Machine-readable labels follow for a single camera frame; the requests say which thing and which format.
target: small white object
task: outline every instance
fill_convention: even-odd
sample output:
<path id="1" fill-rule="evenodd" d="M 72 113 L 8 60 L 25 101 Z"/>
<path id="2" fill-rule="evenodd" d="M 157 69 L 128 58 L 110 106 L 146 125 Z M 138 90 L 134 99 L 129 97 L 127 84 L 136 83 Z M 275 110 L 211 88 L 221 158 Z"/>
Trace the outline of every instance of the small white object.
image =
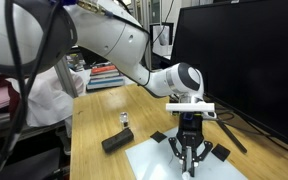
<path id="1" fill-rule="evenodd" d="M 190 179 L 191 179 L 191 175 L 190 175 L 190 173 L 188 173 L 188 172 L 186 171 L 186 172 L 184 172 L 184 173 L 182 174 L 182 178 L 183 178 L 183 180 L 190 180 Z"/>
<path id="2" fill-rule="evenodd" d="M 236 3 L 239 3 L 239 2 L 240 2 L 239 0 L 232 0 L 231 1 L 232 4 L 236 4 Z"/>
<path id="3" fill-rule="evenodd" d="M 127 112 L 121 112 L 120 113 L 120 122 L 121 122 L 121 127 L 122 130 L 128 128 L 129 122 L 128 122 L 128 114 Z"/>
<path id="4" fill-rule="evenodd" d="M 217 119 L 217 114 L 215 112 L 213 113 L 214 113 L 214 116 L 210 116 L 208 112 L 203 112 L 202 113 L 203 119 Z"/>
<path id="5" fill-rule="evenodd" d="M 166 111 L 180 111 L 180 112 L 214 112 L 214 103 L 199 102 L 193 103 L 167 103 Z"/>

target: white lab coat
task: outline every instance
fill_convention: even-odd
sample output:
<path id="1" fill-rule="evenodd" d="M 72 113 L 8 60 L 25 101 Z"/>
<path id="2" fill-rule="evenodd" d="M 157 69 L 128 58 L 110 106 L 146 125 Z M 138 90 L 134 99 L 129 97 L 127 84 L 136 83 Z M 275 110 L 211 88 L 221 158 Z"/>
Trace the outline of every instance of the white lab coat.
<path id="1" fill-rule="evenodd" d="M 75 72 L 71 71 L 73 82 L 78 94 L 84 91 L 84 82 Z M 17 80 L 7 79 L 19 92 Z M 27 125 L 30 127 L 48 126 L 65 120 L 69 136 L 73 113 L 73 98 L 63 91 L 54 68 L 36 76 L 28 98 Z"/>

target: black stand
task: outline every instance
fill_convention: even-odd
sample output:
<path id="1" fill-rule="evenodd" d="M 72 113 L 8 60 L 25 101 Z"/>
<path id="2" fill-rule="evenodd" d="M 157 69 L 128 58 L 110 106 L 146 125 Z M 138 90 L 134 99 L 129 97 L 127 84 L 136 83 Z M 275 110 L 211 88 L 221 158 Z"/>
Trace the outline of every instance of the black stand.
<path id="1" fill-rule="evenodd" d="M 241 142 L 234 136 L 234 134 L 225 126 L 221 121 L 216 121 L 217 124 L 222 128 L 225 134 L 233 141 L 233 143 L 240 149 L 242 153 L 247 153 L 247 149 L 241 144 Z"/>

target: red object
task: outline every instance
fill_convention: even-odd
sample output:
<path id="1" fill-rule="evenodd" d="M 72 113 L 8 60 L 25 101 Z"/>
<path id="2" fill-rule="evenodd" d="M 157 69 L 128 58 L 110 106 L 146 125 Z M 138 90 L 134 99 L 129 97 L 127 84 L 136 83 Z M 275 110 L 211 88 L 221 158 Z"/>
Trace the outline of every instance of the red object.
<path id="1" fill-rule="evenodd" d="M 8 111 L 10 113 L 10 119 L 13 118 L 15 115 L 15 111 L 17 109 L 17 105 L 20 101 L 20 95 L 18 92 L 16 92 L 13 89 L 12 84 L 9 81 L 6 81 L 5 79 L 9 78 L 9 76 L 0 74 L 0 87 L 7 86 L 8 87 L 8 94 L 10 96 L 10 105 L 8 107 Z"/>
<path id="2" fill-rule="evenodd" d="M 98 68 L 93 68 L 93 69 L 91 70 L 91 73 L 92 73 L 92 74 L 102 73 L 102 72 L 110 71 L 110 70 L 114 70 L 114 69 L 116 69 L 116 66 L 115 66 L 115 65 L 98 67 Z"/>

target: white wall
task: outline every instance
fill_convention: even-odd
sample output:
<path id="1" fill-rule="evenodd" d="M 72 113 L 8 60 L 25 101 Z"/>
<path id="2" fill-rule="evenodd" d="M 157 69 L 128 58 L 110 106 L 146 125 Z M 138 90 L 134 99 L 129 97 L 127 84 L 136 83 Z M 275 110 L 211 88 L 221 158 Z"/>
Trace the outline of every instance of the white wall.
<path id="1" fill-rule="evenodd" d="M 172 0 L 160 0 L 162 3 L 162 22 L 165 22 L 167 13 L 171 7 Z M 182 7 L 189 7 L 192 4 L 192 0 L 174 0 L 172 10 L 167 18 L 167 22 L 174 23 L 173 36 L 175 35 L 177 20 Z"/>

